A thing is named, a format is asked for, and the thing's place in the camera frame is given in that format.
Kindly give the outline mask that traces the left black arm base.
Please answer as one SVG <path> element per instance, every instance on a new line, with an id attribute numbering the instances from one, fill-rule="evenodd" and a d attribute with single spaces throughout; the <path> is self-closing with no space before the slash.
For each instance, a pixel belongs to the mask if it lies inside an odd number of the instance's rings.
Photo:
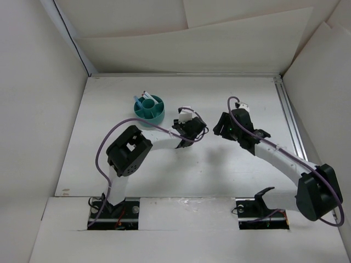
<path id="1" fill-rule="evenodd" d="M 90 212 L 87 230 L 138 230 L 140 198 L 126 198 L 115 206 L 106 202 L 100 216 L 97 217 L 104 199 L 105 195 L 102 194 L 99 198 L 91 197 L 88 200 Z"/>

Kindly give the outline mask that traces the blue translucent eraser case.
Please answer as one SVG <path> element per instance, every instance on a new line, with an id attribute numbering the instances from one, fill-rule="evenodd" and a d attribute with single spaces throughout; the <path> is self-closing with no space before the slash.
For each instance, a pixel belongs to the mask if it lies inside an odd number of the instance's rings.
<path id="1" fill-rule="evenodd" d="M 134 97 L 134 100 L 135 100 L 135 103 L 138 105 L 138 107 L 140 108 L 140 109 L 143 109 L 143 105 L 142 105 L 142 103 L 140 102 L 140 100 L 139 100 L 139 98 L 135 95 Z"/>

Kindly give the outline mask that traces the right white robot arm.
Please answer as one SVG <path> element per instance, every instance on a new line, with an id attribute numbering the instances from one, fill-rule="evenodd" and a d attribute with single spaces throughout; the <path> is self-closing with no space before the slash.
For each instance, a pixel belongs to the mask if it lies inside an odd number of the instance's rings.
<path id="1" fill-rule="evenodd" d="M 295 185 L 293 190 L 269 186 L 255 195 L 253 208 L 258 215 L 267 216 L 275 210 L 295 210 L 310 221 L 317 221 L 338 208 L 344 219 L 342 194 L 334 169 L 299 158 L 270 142 L 270 134 L 254 129 L 250 114 L 243 108 L 223 112 L 213 128 L 215 135 L 236 141 L 240 147 L 283 173 Z"/>

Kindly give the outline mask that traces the blue capped white marker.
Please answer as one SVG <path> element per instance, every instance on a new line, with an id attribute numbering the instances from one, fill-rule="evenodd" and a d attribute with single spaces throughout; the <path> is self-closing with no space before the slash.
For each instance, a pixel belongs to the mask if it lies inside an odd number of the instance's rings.
<path id="1" fill-rule="evenodd" d="M 151 99 L 155 103 L 155 105 L 158 104 L 158 101 L 148 92 L 143 91 L 142 96 L 144 99 Z"/>

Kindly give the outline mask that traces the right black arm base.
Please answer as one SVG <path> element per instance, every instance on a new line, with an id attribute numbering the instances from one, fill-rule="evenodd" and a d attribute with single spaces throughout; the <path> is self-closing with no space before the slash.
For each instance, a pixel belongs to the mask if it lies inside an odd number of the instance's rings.
<path id="1" fill-rule="evenodd" d="M 235 198 L 231 213 L 237 215 L 240 230 L 289 230 L 287 215 L 282 209 L 269 209 L 263 196 L 273 190 L 267 187 L 254 197 Z"/>

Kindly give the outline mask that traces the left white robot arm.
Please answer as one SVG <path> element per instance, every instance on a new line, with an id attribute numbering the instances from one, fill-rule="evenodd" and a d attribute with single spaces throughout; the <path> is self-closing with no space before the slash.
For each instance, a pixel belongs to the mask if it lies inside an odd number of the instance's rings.
<path id="1" fill-rule="evenodd" d="M 189 147 L 206 129 L 207 124 L 199 117 L 185 123 L 175 119 L 171 129 L 164 132 L 129 126 L 106 150 L 111 186 L 110 193 L 105 194 L 103 211 L 113 218 L 120 215 L 128 178 L 141 167 L 149 152 Z"/>

